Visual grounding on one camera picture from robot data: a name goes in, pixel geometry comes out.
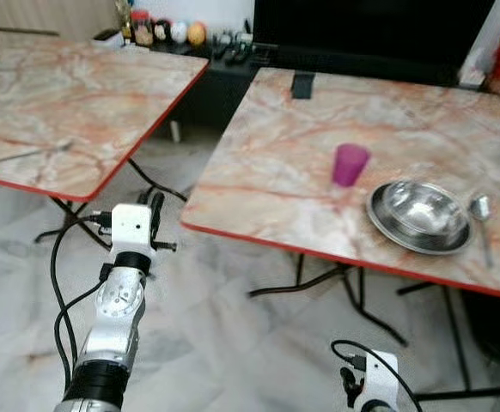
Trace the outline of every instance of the bottle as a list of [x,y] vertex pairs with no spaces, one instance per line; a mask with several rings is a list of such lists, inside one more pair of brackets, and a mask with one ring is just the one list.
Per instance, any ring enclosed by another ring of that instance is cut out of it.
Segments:
[[153,45],[153,31],[150,24],[150,14],[147,10],[133,10],[131,25],[137,45],[149,47]]
[[124,44],[129,45],[131,43],[131,6],[128,0],[114,0],[114,5],[116,6],[116,11],[119,14],[122,37],[124,37]]

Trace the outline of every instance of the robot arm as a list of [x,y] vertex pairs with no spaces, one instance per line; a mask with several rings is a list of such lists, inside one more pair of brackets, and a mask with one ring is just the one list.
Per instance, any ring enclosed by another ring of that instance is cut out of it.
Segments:
[[119,412],[137,352],[137,325],[145,311],[145,280],[156,258],[155,243],[164,195],[150,208],[119,204],[113,209],[113,260],[95,298],[95,322],[74,367],[68,390],[54,412]]
[[[375,352],[397,372],[397,358],[393,354]],[[353,360],[357,357],[363,361],[354,362],[353,365],[365,373],[359,384],[350,369],[343,367],[340,370],[348,407],[358,412],[397,412],[397,379],[371,354],[366,354],[366,357],[354,356]]]

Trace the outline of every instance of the white wall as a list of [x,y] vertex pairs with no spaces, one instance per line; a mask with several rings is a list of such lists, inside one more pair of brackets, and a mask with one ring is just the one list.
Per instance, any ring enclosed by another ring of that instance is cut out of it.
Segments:
[[136,0],[153,17],[170,20],[202,21],[213,32],[241,30],[244,20],[253,21],[254,0]]
[[494,64],[494,54],[500,45],[500,0],[496,0],[483,28],[473,43],[467,63],[487,74]]
[[[91,39],[118,26],[113,0],[0,0],[0,27],[50,30],[63,39]],[[43,36],[0,32],[0,50]]]

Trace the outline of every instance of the folding table leg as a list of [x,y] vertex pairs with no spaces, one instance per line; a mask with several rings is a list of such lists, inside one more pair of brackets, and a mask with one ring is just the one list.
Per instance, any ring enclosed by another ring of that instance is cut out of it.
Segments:
[[170,189],[169,187],[159,185],[158,183],[156,183],[153,179],[151,179],[143,171],[143,169],[141,167],[139,167],[139,165],[132,158],[128,159],[128,163],[130,164],[131,167],[133,167],[133,169],[136,171],[136,173],[139,175],[139,177],[141,177],[141,179],[143,179],[149,185],[153,186],[158,191],[165,191],[166,193],[169,193],[170,195],[174,195],[177,198],[179,198],[179,200],[181,200],[182,202],[187,201],[187,197],[185,195],[179,193],[178,191],[175,191],[174,189]]
[[325,274],[321,276],[315,277],[313,280],[309,282],[302,283],[302,270],[303,270],[303,259],[304,255],[301,254],[298,258],[298,263],[297,263],[297,269],[296,269],[296,285],[295,286],[288,286],[288,287],[281,287],[281,288],[263,288],[263,289],[257,289],[253,290],[252,292],[248,293],[249,298],[254,298],[256,296],[260,296],[263,294],[287,294],[287,293],[293,293],[293,292],[301,292],[302,290],[306,290],[309,288],[312,288],[313,286],[318,285],[319,283],[322,283],[331,277],[335,276],[341,276],[342,280],[344,282],[345,290],[350,298],[351,305],[355,308],[357,313],[359,313],[361,316],[365,317],[367,320],[372,322],[373,324],[376,324],[377,326],[381,327],[383,330],[385,330],[387,333],[389,333],[393,338],[399,342],[403,346],[408,346],[408,342],[404,337],[401,336],[399,332],[397,332],[393,327],[391,327],[389,324],[383,322],[382,320],[378,319],[376,316],[366,312],[364,310],[364,268],[358,268],[359,271],[359,302],[357,303],[355,299],[355,295],[353,294],[353,289],[351,288],[351,285],[349,283],[349,280],[347,279],[347,271],[355,266],[352,266],[350,264],[337,264],[336,268],[329,270]]
[[357,269],[359,271],[359,302],[357,302],[357,300],[355,299],[355,294],[347,277],[346,271],[344,271],[344,274],[342,275],[342,281],[344,282],[345,291],[347,292],[347,296],[350,298],[351,305],[357,311],[357,313],[359,313],[361,316],[363,316],[373,324],[376,324],[377,326],[385,330],[402,346],[407,347],[408,341],[398,331],[396,331],[395,328],[364,310],[364,268],[359,267]]
[[[416,290],[427,288],[432,286],[434,283],[424,282],[419,283],[408,288],[400,289],[397,293],[403,291],[403,294],[414,292]],[[450,299],[450,294],[446,286],[442,287],[443,298],[445,300],[445,306],[447,307],[448,321],[450,323],[450,330],[453,336],[454,347],[456,349],[456,354],[458,356],[458,362],[460,366],[460,373],[462,375],[462,381],[464,383],[463,391],[445,391],[445,392],[430,392],[430,393],[417,393],[416,399],[419,402],[427,401],[443,401],[449,399],[469,399],[474,397],[500,397],[500,387],[497,388],[484,388],[484,389],[471,389],[472,382],[467,369],[466,357],[464,355],[464,349],[462,348],[462,342],[460,339],[460,331],[458,330],[458,323],[456,322],[456,316],[454,315],[454,308],[452,301]]]
[[431,282],[420,282],[416,285],[407,286],[406,288],[401,288],[397,290],[397,294],[399,296],[403,296],[405,294],[411,294],[412,292],[417,292],[418,290],[429,288],[430,286],[435,286],[435,283]]
[[[81,204],[77,210],[72,210],[72,207],[73,207],[73,204],[72,202],[67,202],[67,203],[63,203],[61,200],[55,198],[55,197],[50,197],[50,199],[55,203],[57,204],[57,206],[59,206],[59,208],[61,208],[61,210],[63,210],[63,212],[65,213],[65,217],[64,217],[64,226],[68,223],[71,223],[75,220],[78,219],[78,214],[81,213],[85,208],[86,206],[88,205],[87,203],[83,203]],[[110,245],[108,245],[107,243],[105,243],[97,234],[95,234],[87,225],[86,223],[84,223],[83,221],[81,221],[80,223],[78,223],[78,226],[80,226],[80,228],[86,232],[88,234],[88,236],[90,238],[92,238],[98,245],[100,245],[101,247],[109,250],[111,248]],[[48,232],[43,232],[41,234],[39,234],[35,239],[34,239],[34,243],[39,243],[41,240],[43,240],[45,237],[48,237],[48,236],[53,236],[53,235],[57,235],[59,234],[63,229],[57,229],[57,230],[50,230]]]

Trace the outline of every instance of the plastic cup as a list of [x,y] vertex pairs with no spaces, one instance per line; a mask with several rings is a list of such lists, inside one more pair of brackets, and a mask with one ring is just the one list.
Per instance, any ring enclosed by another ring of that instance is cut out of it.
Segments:
[[357,144],[341,144],[336,149],[332,180],[343,187],[355,184],[369,162],[370,152]]

